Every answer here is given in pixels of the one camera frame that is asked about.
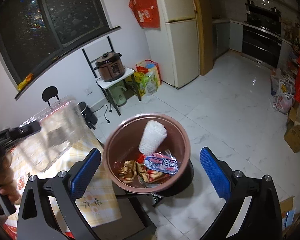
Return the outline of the person's left hand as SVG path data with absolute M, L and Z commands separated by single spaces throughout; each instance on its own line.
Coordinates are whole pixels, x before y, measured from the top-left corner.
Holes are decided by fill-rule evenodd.
M 20 203 L 20 193 L 17 191 L 17 182 L 14 180 L 14 172 L 11 169 L 12 155 L 10 152 L 2 159 L 0 169 L 0 194 L 8 197 L 12 204 Z

